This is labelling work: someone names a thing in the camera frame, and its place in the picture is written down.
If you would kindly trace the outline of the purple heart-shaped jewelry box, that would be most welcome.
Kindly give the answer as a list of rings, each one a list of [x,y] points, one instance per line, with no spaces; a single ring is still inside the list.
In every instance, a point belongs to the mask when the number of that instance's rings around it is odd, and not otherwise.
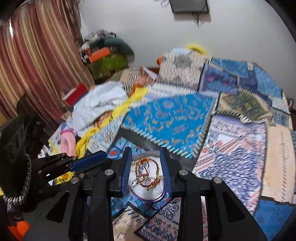
[[[160,201],[165,196],[159,151],[144,152],[132,158],[127,190],[148,203]]]

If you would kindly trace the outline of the pink fabric item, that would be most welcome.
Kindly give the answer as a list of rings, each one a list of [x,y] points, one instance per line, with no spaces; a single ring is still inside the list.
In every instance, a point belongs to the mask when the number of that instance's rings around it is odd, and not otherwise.
[[[61,132],[61,152],[68,156],[77,156],[76,139],[74,133],[70,130]]]

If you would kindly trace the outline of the yellow cloth strip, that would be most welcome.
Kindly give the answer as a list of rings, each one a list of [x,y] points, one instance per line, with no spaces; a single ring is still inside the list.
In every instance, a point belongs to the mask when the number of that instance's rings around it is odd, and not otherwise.
[[[145,94],[148,92],[147,87],[137,87],[134,91],[134,93],[121,105],[117,106],[108,117],[106,117],[101,125],[99,126],[94,126],[90,128],[84,135],[83,137],[78,141],[76,144],[76,154],[78,158],[84,157],[86,153],[86,149],[89,143],[90,138],[101,131],[105,126],[107,126],[109,123],[111,123],[113,120],[115,120],[117,117],[121,116],[122,114],[126,113],[128,108],[132,103],[135,101],[141,100]]]

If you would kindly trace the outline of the red box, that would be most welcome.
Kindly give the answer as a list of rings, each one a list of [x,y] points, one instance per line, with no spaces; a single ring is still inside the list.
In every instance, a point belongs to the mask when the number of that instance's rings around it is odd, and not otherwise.
[[[88,93],[88,88],[84,83],[81,83],[81,84],[78,84],[75,88],[71,89],[62,98],[62,101],[66,103],[67,106],[73,106],[87,93]]]

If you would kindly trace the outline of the white cloth on bed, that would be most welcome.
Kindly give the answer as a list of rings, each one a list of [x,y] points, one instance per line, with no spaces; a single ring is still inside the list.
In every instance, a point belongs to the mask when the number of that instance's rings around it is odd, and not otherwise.
[[[75,105],[72,111],[74,134],[82,137],[94,121],[128,100],[128,95],[118,81],[97,85]]]

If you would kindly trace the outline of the blue patchwork bedspread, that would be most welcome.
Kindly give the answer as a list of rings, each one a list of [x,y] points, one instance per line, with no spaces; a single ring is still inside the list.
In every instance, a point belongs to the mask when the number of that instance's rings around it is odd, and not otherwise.
[[[295,228],[295,131],[283,90],[253,62],[196,51],[158,60],[145,96],[93,135],[87,149],[119,157],[165,147],[199,178],[219,176],[268,240]]]

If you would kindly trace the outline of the red striped curtain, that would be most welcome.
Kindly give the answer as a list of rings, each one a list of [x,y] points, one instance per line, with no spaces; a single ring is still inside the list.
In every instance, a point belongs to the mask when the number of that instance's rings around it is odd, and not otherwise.
[[[1,112],[16,116],[27,96],[30,107],[55,130],[62,96],[79,84],[93,85],[82,63],[78,1],[29,1],[1,25]]]

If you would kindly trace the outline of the green patterned covered stand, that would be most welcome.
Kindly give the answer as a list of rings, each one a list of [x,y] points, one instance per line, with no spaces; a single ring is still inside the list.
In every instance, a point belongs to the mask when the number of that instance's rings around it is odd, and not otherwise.
[[[114,73],[128,68],[126,56],[122,54],[110,54],[93,63],[87,64],[87,68],[93,80],[107,80]]]

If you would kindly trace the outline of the orange box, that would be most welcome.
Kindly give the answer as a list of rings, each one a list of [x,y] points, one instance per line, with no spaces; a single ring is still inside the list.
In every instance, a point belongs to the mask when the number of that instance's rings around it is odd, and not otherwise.
[[[101,48],[89,55],[89,60],[91,63],[96,62],[99,59],[102,59],[108,55],[110,55],[110,49],[108,47]]]

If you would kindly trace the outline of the striped pillow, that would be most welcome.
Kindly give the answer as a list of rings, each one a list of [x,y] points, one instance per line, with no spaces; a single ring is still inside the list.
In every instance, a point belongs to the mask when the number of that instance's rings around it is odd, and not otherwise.
[[[110,80],[119,81],[122,88],[127,92],[132,92],[136,87],[153,84],[158,75],[146,67],[126,68],[115,73]]]

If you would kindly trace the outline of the pile of clothes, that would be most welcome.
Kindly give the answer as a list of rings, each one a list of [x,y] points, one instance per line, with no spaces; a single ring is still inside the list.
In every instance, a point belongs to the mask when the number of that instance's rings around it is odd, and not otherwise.
[[[134,56],[133,49],[121,38],[116,36],[116,33],[107,30],[98,30],[89,33],[84,38],[84,43],[79,48],[80,59],[83,63],[91,63],[89,55],[91,53],[108,47],[111,54],[122,54],[124,56]]]

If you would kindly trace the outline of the yellow round object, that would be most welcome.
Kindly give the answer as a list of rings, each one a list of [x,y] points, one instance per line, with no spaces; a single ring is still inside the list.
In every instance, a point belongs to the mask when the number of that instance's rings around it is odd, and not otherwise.
[[[199,45],[197,43],[187,44],[186,49],[196,51],[196,52],[200,53],[201,55],[208,55],[208,52],[201,45]]]

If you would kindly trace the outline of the small black wall monitor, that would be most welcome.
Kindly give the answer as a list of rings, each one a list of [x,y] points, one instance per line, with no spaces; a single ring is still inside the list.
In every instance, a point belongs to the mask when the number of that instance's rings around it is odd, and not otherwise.
[[[173,13],[208,13],[206,0],[169,0]]]

